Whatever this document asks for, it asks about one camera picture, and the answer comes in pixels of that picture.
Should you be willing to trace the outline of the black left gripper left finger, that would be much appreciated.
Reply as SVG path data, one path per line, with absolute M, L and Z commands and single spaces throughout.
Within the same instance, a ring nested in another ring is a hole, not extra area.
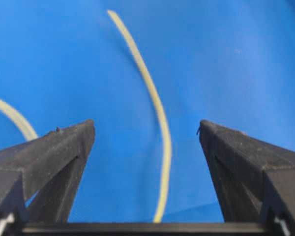
M 65 223 L 89 153 L 94 121 L 0 150 L 0 236 L 8 223 Z

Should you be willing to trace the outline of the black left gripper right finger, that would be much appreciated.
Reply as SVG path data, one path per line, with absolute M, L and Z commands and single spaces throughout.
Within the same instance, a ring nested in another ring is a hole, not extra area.
M 205 119 L 197 133 L 224 220 L 295 236 L 295 152 Z

